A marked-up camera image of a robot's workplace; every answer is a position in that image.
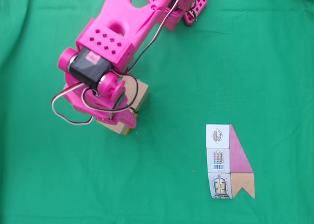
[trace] green cloth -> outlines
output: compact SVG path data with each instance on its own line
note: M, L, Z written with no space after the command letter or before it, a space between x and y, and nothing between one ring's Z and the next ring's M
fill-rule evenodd
M314 223L314 0L209 0L163 29L132 72L150 94L128 136L51 109L103 2L0 0L0 223ZM255 199L211 198L206 124L233 124Z

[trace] white wire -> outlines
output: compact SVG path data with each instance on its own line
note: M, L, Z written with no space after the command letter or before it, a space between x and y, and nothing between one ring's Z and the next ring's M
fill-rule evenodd
M164 26L164 24L166 23L167 19L170 17L170 15L172 14L172 12L176 9L177 5L179 4L181 0L176 0L175 4L172 6L172 8L170 9L170 11L168 12L168 14L165 16L165 18L163 19L162 23L160 24L155 36L153 37L153 39L151 40L151 42L146 46L146 48L141 52L141 54L138 56L138 58L135 60L135 62L132 64L132 66L127 69L125 71L125 73L129 73L131 70L133 70L133 68L136 66L138 60L141 58L141 56L143 55L143 53L150 47L150 45L153 44L153 42L156 40L156 38L158 37L162 27Z
M87 121L87 122L85 122L85 123L75 123L75 122L73 122L73 121L71 121L71 120L68 120L66 117L64 117L64 116L61 115L60 113L58 113L58 112L55 110L55 108L54 108L54 103L55 103L55 101L58 100L60 97L64 96L65 94L67 94L67 93L69 93L69 92L71 92L71 91L73 91L73 90L75 90L75 89L77 89L77 88L79 88L79 87L81 87L81 86L83 86L83 85L84 85L84 83L81 83L81 84L79 84L79 85L77 85L77 86L75 86L75 87L73 87L73 88L69 88L67 91L64 91L64 92L61 92L61 93L57 94L57 95L53 98L53 100L52 100L52 102L51 102L51 106L52 106L53 112L54 112L57 116L59 116L60 118L64 119L66 122L68 122L68 123L70 123L70 124L73 124L73 125L86 125L86 124L90 124L90 123L93 121L93 116L91 117L91 119L90 119L89 121Z

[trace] toy block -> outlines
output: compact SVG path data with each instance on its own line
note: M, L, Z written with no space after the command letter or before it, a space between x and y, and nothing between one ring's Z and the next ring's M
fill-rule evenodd
M232 173L252 173L252 167L241 146L234 127L230 126L230 171Z
M204 7L206 7L206 5L207 5L207 0L196 0L195 12L197 16L201 14L201 12L203 11ZM189 12L185 12L183 15L183 18L187 25L192 25L195 22L195 19L189 14Z
M134 84L134 80L129 77L123 77L122 80L125 81L125 88L126 88L126 96L128 97L128 104L131 102L131 100L134 97L136 86ZM145 101L147 95L149 93L149 86L146 83L143 83L142 81L138 80L138 93L137 97L132 105L132 108L136 110L135 112L132 109L129 109L131 113L135 115L135 117L138 117L138 111L140 110L143 102ZM131 128L127 127L125 124L119 122L116 125L112 124L106 124L103 122L99 122L101 125L105 126L106 128L109 128L110 130L118 133L118 134L124 134L127 135Z
M232 199L230 174L208 173L211 196L217 199Z
M229 124L206 125L206 148L229 148Z
M232 196L235 197L243 188L253 198L255 198L254 173L233 173L231 174Z
M231 124L206 125L206 150L213 198L232 199L242 188L255 198L253 169Z
M230 173L230 150L207 148L209 173Z

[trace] pink robotic arm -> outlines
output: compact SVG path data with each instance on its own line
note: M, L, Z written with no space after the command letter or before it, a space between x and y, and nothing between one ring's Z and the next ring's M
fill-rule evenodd
M67 48L59 59L58 67L65 72L66 81L59 96L64 96L76 111L91 115L91 119L107 124L122 122L135 128L136 118L128 110L132 102L127 105L125 83L118 78L133 77L128 67L170 2L153 0L136 8L131 0L106 0L99 16L77 38L77 50ZM188 10L193 2L176 0L159 29L176 7Z

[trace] cable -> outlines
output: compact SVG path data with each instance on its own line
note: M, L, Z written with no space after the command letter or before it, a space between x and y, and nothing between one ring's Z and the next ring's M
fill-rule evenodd
M129 73L137 64L138 60L141 58L141 56L144 54L144 52L153 44L153 42L156 40L156 38L158 37L162 27L164 26L164 24L166 23L167 19L170 17L171 13L176 9L177 5L179 4L181 0L176 0L175 4L172 6L172 8L170 9L169 13L166 15L166 17L163 19L162 23L160 24L155 36L153 37L153 39L151 40L151 42L146 46L146 48L141 52L141 54L138 56L138 58L135 60L135 62L132 64L132 66L130 68L128 68L124 73Z
M113 109L113 110L110 110L110 109L101 109L101 108L96 108L96 107L93 107L93 106L90 106L86 100L85 100L85 93L87 90L91 89L91 88L85 88L82 92L82 95L81 95L81 99L82 99L82 102L83 104L88 108L88 109L91 109L91 110L97 110L97 111L101 111L101 112L106 112L106 113L118 113L118 112L122 112L122 111L125 111L126 109L130 108L132 106L132 104L135 102L135 99L137 97L137 93L138 93L138 82L137 82L137 79L131 75L131 74L123 74L123 73L120 73L120 72L117 72L115 70L110 70L112 71L113 73L115 73L116 75L118 76L129 76L131 78L133 78L135 80L135 83L136 83L136 91L135 91L135 95L134 95L134 98L132 99L132 101L130 102L130 104L126 105L125 107L122 107L122 108L119 108L119 109Z
M69 92L71 92L71 91L73 91L73 90L75 90L75 89L77 89L77 88L79 88L79 87L81 87L81 86L83 86L83 85L84 85L84 83L81 83L81 82L79 82L79 83L77 83L77 84L74 84L74 85L72 85L72 86L70 86L70 87L64 89L62 92L58 93L57 95L55 95L54 98L53 98L52 101L51 101L51 107L52 107L53 112L54 112L57 116L59 116L60 118L64 119L66 122L68 122L68 123L70 123L70 124L73 124L73 125L86 125L86 124L90 124L90 123L93 121L93 116L90 117L90 119L89 119L88 121L86 121L86 122L74 122L74 121L68 120L64 115L61 115L59 112L57 112L57 111L55 110L55 108L54 108L54 103L55 103L55 101L58 100L60 97L64 96L65 94L67 94L67 93L69 93Z
M194 10L194 8L196 8L196 0L194 0L194 6L191 7L189 11Z

